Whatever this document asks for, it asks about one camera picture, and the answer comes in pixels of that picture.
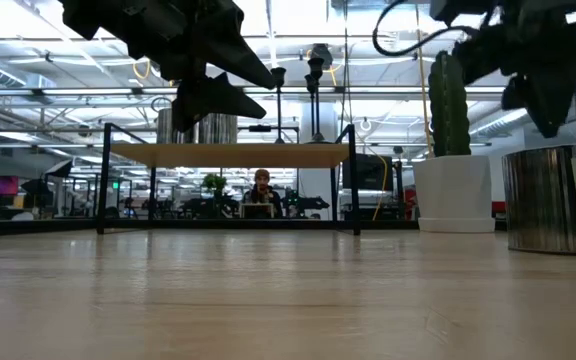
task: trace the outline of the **silver cylindrical pot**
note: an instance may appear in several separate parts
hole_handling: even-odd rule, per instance
[[[199,144],[236,144],[237,116],[208,114],[195,126]]]
[[[193,144],[196,142],[196,127],[184,133],[175,130],[172,109],[162,109],[157,117],[157,144]]]
[[[576,145],[504,157],[510,249],[576,255],[573,159]]]

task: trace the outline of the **green plant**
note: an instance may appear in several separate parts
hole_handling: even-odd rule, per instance
[[[227,183],[228,180],[225,177],[216,174],[208,174],[204,176],[204,181],[201,186],[205,187],[210,192],[216,191],[222,193]]]
[[[461,64],[446,51],[439,52],[428,83],[435,156],[470,155],[470,121]]]

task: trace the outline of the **white pot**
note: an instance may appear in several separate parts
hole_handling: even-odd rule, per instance
[[[421,231],[495,231],[487,156],[429,159],[416,163],[414,172]]]

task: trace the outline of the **screen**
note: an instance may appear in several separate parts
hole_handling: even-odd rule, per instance
[[[16,176],[0,176],[0,195],[17,195],[19,178]]]
[[[381,190],[384,185],[384,170],[386,176],[386,187],[384,191],[393,191],[394,181],[392,175],[392,158],[382,156],[386,161],[384,169],[384,162],[381,161],[379,156],[357,154],[357,188],[360,190]],[[351,188],[350,182],[350,161],[344,161],[344,189]]]

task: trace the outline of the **person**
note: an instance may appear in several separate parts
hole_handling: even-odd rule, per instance
[[[283,217],[281,210],[281,197],[272,186],[268,185],[270,173],[266,169],[259,169],[255,172],[255,185],[252,190],[244,194],[245,204],[272,204],[275,218]]]

